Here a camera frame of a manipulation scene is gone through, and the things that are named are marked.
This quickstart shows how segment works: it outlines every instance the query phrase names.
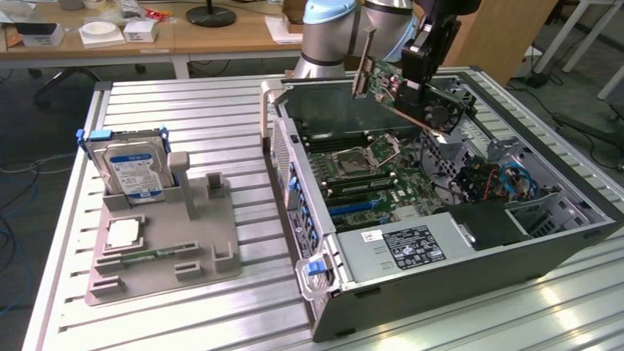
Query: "paper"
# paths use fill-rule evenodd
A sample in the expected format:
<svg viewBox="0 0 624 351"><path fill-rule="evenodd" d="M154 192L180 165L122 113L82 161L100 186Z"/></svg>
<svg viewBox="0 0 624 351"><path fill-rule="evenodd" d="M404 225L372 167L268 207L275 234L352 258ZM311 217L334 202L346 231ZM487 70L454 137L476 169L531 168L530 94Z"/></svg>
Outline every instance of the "paper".
<svg viewBox="0 0 624 351"><path fill-rule="evenodd" d="M371 230L370 232L362 232L362 238L364 242L368 243L370 241L376 241L383 239L383 231L382 230Z"/></svg>
<svg viewBox="0 0 624 351"><path fill-rule="evenodd" d="M26 1L0 1L0 23L15 23L15 22L42 22L32 21L36 19L32 17L34 9L38 5L31 4Z"/></svg>
<svg viewBox="0 0 624 351"><path fill-rule="evenodd" d="M286 28L284 20L282 17L266 17L264 23L271 33L271 38L278 44L300 44L303 41L303 34L291 34Z"/></svg>

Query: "warning label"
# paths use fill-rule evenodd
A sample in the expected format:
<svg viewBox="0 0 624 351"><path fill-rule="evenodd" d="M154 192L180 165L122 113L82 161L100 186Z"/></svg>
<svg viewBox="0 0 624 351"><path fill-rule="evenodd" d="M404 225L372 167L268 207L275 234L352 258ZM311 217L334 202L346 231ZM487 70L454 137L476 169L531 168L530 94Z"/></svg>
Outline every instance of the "warning label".
<svg viewBox="0 0 624 351"><path fill-rule="evenodd" d="M400 269L414 268L447 258L426 225L384 233L383 240Z"/></svg>

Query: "ventilation grille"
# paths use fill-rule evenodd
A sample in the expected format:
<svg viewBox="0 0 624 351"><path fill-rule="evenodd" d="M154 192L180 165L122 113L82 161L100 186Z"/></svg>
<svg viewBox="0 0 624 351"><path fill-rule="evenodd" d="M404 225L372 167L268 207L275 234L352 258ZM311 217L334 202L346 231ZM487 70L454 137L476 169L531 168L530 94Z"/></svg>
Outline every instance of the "ventilation grille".
<svg viewBox="0 0 624 351"><path fill-rule="evenodd" d="M276 122L274 124L274 166L280 177L280 187L282 192L284 192L284 186L288 185L288 164L291 162L290 155L288 155L288 147L286 144L284 135L282 133L282 124Z"/></svg>

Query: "blue hard drive label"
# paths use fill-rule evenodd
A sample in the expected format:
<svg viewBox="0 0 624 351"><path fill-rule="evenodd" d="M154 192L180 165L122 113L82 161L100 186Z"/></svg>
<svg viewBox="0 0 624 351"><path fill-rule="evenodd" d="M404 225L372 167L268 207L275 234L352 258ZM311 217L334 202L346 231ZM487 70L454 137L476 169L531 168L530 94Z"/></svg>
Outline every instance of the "blue hard drive label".
<svg viewBox="0 0 624 351"><path fill-rule="evenodd" d="M155 163L151 154L114 156L110 158L119 185L135 199L146 199L163 192L158 173L151 169Z"/></svg>

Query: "wooden desk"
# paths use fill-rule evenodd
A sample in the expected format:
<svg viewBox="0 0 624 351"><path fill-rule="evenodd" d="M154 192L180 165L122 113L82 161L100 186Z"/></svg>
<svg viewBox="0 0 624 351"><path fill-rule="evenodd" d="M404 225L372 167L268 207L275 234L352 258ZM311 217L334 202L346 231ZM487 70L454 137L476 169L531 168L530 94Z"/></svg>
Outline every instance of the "wooden desk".
<svg viewBox="0 0 624 351"><path fill-rule="evenodd" d="M238 21L234 25L210 29L191 24L186 14L190 8L200 4L146 4L155 10L172 11L176 22L158 24L159 35L154 43L130 43L107 48L84 49L78 32L87 17L98 15L96 10L63 11L58 3L38 4L36 11L51 23L60 23L70 32L64 41L55 48L27 48L19 44L14 48L0 45L0 69L99 66L110 64L143 64L171 62L179 79L188 78L187 63L194 60L252 59L299 56L300 45L279 45L271 39L264 25L264 14L239 8ZM235 4L234 6L279 14L282 8L270 4ZM8 25L6 35L14 31Z"/></svg>
<svg viewBox="0 0 624 351"><path fill-rule="evenodd" d="M174 5L174 13L184 18L187 11L199 4L179 3ZM276 5L236 4L246 9L274 13L282 16L282 8ZM236 23L223 28L196 26L184 18L175 27L174 42L178 53L223 53L242 51L300 50L302 45L278 45L271 39L264 17L255 12L228 7L236 13Z"/></svg>

